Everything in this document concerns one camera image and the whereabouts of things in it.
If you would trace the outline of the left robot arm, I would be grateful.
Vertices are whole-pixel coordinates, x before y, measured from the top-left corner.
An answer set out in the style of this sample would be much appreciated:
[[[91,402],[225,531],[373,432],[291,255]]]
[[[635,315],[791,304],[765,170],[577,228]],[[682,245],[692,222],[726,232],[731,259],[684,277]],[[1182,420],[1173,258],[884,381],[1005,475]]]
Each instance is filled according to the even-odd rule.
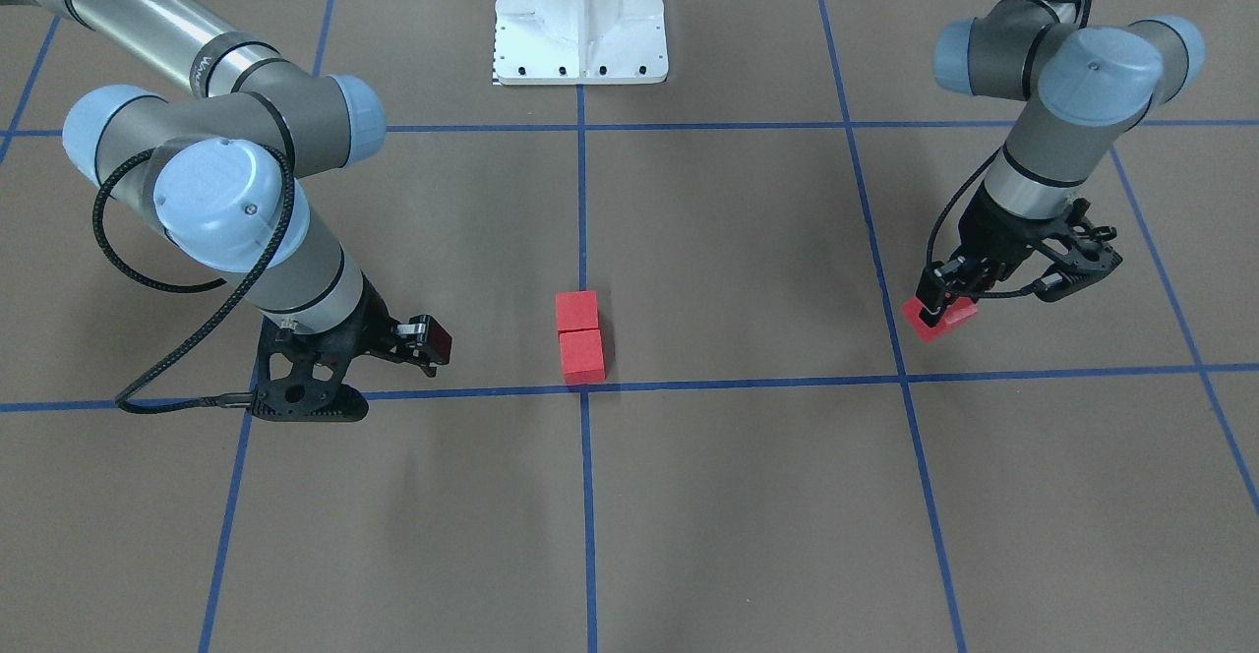
[[[1022,102],[1003,143],[956,193],[959,245],[927,248],[903,315],[924,340],[959,327],[981,299],[1002,298],[1031,255],[1047,268],[1012,291],[1056,302],[1121,265],[1115,230],[1090,221],[1080,187],[1115,138],[1170,103],[1205,62],[1201,31],[1183,18],[1128,26],[1090,21],[1097,0],[998,0],[983,18],[951,23],[932,70],[942,89]]]

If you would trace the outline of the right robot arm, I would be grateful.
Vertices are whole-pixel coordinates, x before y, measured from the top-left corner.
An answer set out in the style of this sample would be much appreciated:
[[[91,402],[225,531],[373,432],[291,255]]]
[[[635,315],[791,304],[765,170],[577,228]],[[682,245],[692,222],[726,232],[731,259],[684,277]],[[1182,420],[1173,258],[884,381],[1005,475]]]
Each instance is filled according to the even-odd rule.
[[[117,271],[162,293],[230,289],[201,327],[121,389],[120,410],[246,408],[278,423],[355,423],[368,403],[342,380],[354,359],[428,377],[449,362],[449,332],[427,315],[394,320],[300,186],[381,151],[387,114],[371,86],[311,75],[196,0],[3,4],[98,31],[193,96],[171,102],[104,86],[78,99],[62,128],[68,159],[94,186],[94,242]],[[136,401],[243,303],[264,315],[261,376],[248,391]]]

